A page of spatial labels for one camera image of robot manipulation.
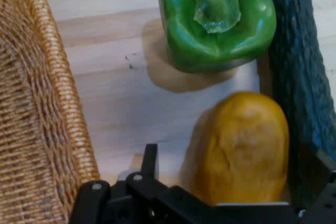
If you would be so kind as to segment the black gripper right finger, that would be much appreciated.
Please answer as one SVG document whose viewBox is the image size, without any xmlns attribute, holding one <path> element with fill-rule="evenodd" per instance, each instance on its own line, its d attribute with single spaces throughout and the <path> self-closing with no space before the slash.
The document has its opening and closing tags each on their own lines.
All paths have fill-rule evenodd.
<svg viewBox="0 0 336 224">
<path fill-rule="evenodd" d="M 335 161 L 314 143 L 303 143 L 297 177 L 302 206 L 298 223 L 335 223 Z"/>
</svg>

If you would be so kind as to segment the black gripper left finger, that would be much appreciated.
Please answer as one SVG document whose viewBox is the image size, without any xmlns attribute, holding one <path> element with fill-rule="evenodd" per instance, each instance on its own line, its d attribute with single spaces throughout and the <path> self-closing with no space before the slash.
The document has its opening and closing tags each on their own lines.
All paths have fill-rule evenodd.
<svg viewBox="0 0 336 224">
<path fill-rule="evenodd" d="M 179 186 L 156 178 L 157 144 L 145 147 L 141 169 L 110 185 L 103 180 L 80 187 L 70 223 L 216 223 L 215 209 Z"/>
</svg>

